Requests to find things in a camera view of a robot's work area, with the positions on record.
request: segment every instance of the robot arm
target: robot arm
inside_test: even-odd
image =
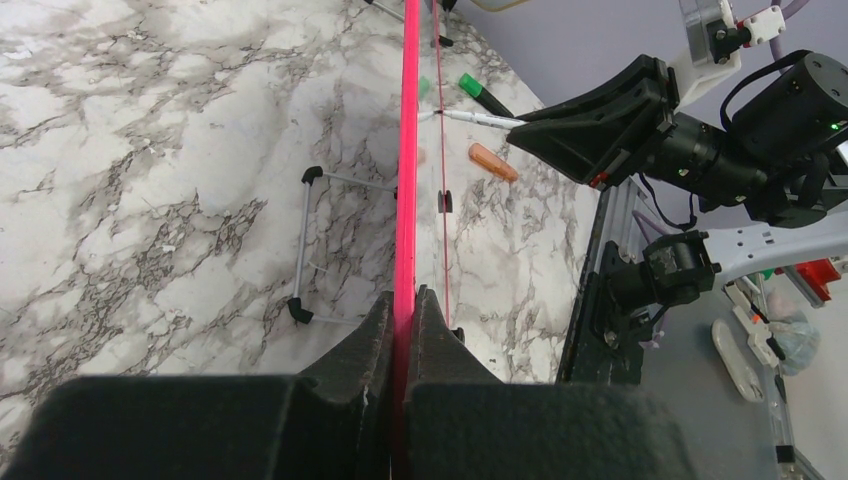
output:
[[[804,227],[848,199],[848,165],[836,152],[848,140],[848,69],[795,52],[734,94],[784,66],[732,121],[723,115],[722,130],[675,113],[674,69],[642,55],[592,92],[519,117],[527,123],[507,141],[602,191],[643,173],[698,195],[703,212],[744,204],[753,220]]]
[[[626,362],[615,363],[610,379],[638,383],[639,342],[651,339],[654,325],[668,308],[694,302],[702,293],[751,273],[842,255],[848,252],[846,232],[848,211],[832,213],[801,229],[757,224],[690,231],[654,241],[642,251],[644,260],[638,263],[622,259],[619,245],[609,241],[601,246],[597,271],[582,286],[583,299],[575,311],[576,323],[585,324],[589,335],[578,336],[576,346],[568,350],[573,355],[592,352],[626,358]],[[659,310],[649,308],[651,305],[658,305]],[[590,337],[607,350],[593,347],[598,342]],[[563,356],[568,372],[565,378],[586,381],[600,371],[589,368],[597,366],[597,358],[579,362],[575,358]],[[577,363],[589,367],[574,373]]]

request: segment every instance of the marble countertop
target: marble countertop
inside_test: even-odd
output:
[[[3,5],[0,465],[74,375],[297,372],[350,333],[285,309],[300,177],[396,184],[400,22],[353,0]],[[451,18],[447,105],[475,109],[447,86],[467,71],[539,107]],[[521,179],[471,164],[472,139]],[[500,378],[548,381],[597,198],[502,132],[453,123],[447,148],[452,327]],[[319,180],[313,203],[302,296],[362,315],[392,288],[394,199]]]

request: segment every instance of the orange marker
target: orange marker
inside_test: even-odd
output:
[[[518,172],[514,168],[479,143],[471,145],[471,148],[468,149],[468,157],[471,158],[472,162],[485,168],[498,178],[509,183],[518,180]]]

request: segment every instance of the red part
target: red part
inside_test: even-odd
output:
[[[740,21],[736,24],[736,28],[737,28],[737,29],[739,29],[739,30],[742,30],[743,28],[746,28],[746,27],[745,27],[745,25],[742,23],[742,22],[744,22],[745,20],[747,20],[747,18],[744,18],[744,19],[740,20]],[[750,43],[750,42],[748,42],[748,43],[744,43],[744,44],[742,44],[742,48],[751,48],[751,43]]]
[[[825,302],[830,300],[830,290],[828,290],[827,284],[842,278],[842,274],[834,268],[828,259],[799,263],[795,265],[795,268],[816,295]]]
[[[589,182],[589,186],[595,188],[598,186],[599,183],[606,182],[608,178],[609,174],[607,172],[601,172],[598,174],[598,176],[593,178],[591,182]]]
[[[395,297],[392,342],[392,477],[411,478],[406,449],[403,400],[409,375],[412,314],[415,311],[415,220],[418,184],[418,47],[419,2],[405,5],[403,70],[398,148],[397,228],[395,231]]]

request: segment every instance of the plastic bag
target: plastic bag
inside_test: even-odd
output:
[[[798,305],[786,298],[779,290],[769,293],[766,300],[769,308],[769,320],[772,322],[791,323],[793,315],[799,313]]]
[[[821,343],[821,332],[810,324],[803,312],[796,311],[787,318],[772,320],[769,329],[786,353],[783,370],[787,375],[797,375],[813,363]]]

